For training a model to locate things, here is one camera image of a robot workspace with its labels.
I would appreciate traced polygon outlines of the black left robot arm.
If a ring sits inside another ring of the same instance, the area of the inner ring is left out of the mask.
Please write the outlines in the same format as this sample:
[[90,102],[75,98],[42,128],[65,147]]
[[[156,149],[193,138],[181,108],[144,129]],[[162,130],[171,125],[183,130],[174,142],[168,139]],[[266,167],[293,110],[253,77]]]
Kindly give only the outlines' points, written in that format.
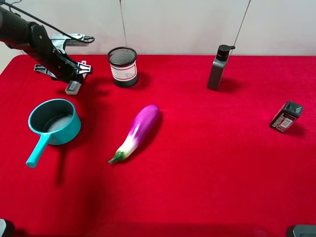
[[92,67],[73,60],[67,46],[86,46],[95,38],[84,34],[67,34],[57,30],[50,38],[43,25],[26,21],[19,14],[0,8],[0,40],[11,49],[22,50],[37,61],[34,71],[50,76],[53,80],[83,83]]

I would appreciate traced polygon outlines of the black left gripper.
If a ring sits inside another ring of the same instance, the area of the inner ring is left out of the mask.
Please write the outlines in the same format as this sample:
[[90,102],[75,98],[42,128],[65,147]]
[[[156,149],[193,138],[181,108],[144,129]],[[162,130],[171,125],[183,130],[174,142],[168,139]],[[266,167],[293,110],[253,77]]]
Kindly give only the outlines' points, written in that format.
[[57,48],[37,48],[37,61],[34,71],[45,75],[53,75],[56,80],[69,82],[71,80],[83,83],[82,74],[92,74],[92,66],[86,62],[75,62],[67,54],[62,54]]

